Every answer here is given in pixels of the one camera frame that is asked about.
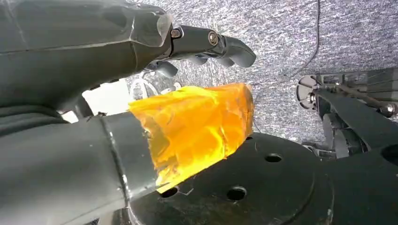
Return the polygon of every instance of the orange translucent block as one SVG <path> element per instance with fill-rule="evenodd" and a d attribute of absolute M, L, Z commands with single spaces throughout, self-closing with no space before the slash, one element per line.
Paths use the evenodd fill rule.
<path fill-rule="evenodd" d="M 250 87 L 232 83 L 129 103 L 148 135 L 160 193 L 234 153 L 252 133 Z"/>

